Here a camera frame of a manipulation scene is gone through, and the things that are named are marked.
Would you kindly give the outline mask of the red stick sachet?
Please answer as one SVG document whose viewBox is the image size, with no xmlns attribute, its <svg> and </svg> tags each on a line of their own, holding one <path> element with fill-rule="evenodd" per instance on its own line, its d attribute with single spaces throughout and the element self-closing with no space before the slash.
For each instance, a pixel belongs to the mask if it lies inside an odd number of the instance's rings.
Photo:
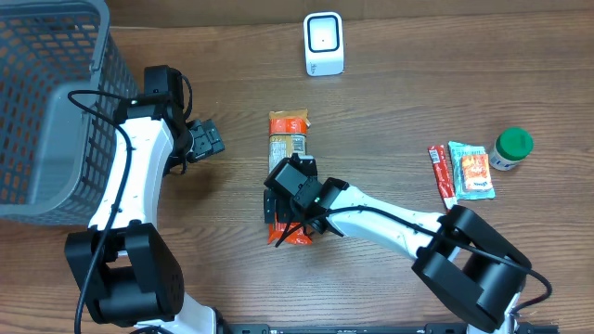
<svg viewBox="0 0 594 334">
<path fill-rule="evenodd" d="M 447 166 L 446 151 L 443 145 L 428 147 L 436 184 L 445 208 L 450 211 L 458 204 L 455 188 Z"/>
</svg>

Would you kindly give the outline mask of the orange noodle packet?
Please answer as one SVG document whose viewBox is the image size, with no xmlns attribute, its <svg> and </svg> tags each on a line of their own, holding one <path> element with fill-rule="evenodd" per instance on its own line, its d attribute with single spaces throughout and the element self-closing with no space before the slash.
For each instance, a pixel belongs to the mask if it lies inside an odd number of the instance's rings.
<svg viewBox="0 0 594 334">
<path fill-rule="evenodd" d="M 308 110 L 282 110 L 269 112 L 269 145 L 268 171 L 272 172 L 284 158 L 290 158 L 293 153 L 306 153 Z M 285 231 L 297 225 L 296 222 L 268 225 L 268 244 L 279 240 Z"/>
</svg>

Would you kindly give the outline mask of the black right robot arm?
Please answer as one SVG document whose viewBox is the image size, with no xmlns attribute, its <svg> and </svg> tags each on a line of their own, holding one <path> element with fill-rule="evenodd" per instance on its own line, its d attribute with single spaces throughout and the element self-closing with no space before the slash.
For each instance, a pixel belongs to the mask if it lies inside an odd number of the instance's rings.
<svg viewBox="0 0 594 334">
<path fill-rule="evenodd" d="M 515 306 L 530 261 L 474 211 L 415 212 L 356 186 L 320 182 L 316 161 L 294 154 L 270 170 L 265 186 L 300 226 L 362 238 L 412 261 L 412 270 L 470 333 L 515 333 Z"/>
</svg>

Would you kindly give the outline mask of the green lid white jar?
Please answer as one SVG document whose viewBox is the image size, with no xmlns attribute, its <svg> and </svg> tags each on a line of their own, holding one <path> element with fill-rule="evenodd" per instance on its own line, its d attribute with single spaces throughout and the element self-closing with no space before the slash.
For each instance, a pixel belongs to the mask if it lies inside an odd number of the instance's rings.
<svg viewBox="0 0 594 334">
<path fill-rule="evenodd" d="M 488 153 L 490 165 L 500 171 L 509 171 L 523 161 L 534 149 L 533 137 L 521 127 L 503 131 Z"/>
</svg>

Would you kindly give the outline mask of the small orange white box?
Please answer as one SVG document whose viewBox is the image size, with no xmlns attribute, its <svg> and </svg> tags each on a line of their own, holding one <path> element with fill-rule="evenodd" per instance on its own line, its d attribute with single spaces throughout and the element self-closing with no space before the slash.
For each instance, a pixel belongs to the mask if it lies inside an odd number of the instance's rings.
<svg viewBox="0 0 594 334">
<path fill-rule="evenodd" d="M 493 188 L 487 154 L 465 155 L 461 158 L 464 189 L 483 192 Z"/>
</svg>

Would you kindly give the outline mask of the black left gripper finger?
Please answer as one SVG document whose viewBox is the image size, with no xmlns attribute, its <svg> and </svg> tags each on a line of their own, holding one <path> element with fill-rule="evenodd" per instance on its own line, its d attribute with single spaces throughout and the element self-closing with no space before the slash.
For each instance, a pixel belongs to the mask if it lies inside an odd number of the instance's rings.
<svg viewBox="0 0 594 334">
<path fill-rule="evenodd" d="M 203 148 L 205 156 L 212 156 L 224 151 L 225 145 L 219 134 L 206 134 Z"/>
<path fill-rule="evenodd" d="M 201 123 L 201 129 L 209 142 L 221 142 L 222 138 L 212 119 Z"/>
</svg>

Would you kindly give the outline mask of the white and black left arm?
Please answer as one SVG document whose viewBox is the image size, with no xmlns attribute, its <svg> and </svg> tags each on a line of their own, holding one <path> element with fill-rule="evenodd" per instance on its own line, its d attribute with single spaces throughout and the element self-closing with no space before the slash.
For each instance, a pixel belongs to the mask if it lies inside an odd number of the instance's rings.
<svg viewBox="0 0 594 334">
<path fill-rule="evenodd" d="M 175 166 L 224 150 L 214 122 L 191 120 L 188 78 L 167 65 L 144 70 L 144 92 L 116 98 L 105 121 L 116 131 L 107 187 L 84 232 L 71 233 L 65 255 L 80 289 L 74 318 L 134 333 L 223 334 L 228 323 L 185 291 L 182 269 L 158 232 L 163 177 Z"/>
</svg>

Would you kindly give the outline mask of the teal wet wipes pack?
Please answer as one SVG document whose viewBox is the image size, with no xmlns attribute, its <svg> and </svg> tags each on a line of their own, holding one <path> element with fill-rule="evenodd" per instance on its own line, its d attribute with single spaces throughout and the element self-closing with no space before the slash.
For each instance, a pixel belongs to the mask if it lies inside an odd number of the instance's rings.
<svg viewBox="0 0 594 334">
<path fill-rule="evenodd" d="M 463 185 L 461 158 L 465 155 L 486 154 L 485 148 L 482 146 L 472 146 L 454 141 L 450 141 L 448 143 L 448 147 L 452 161 L 454 187 L 457 198 L 465 200 L 494 199 L 496 197 L 494 186 L 488 191 L 467 192 Z"/>
</svg>

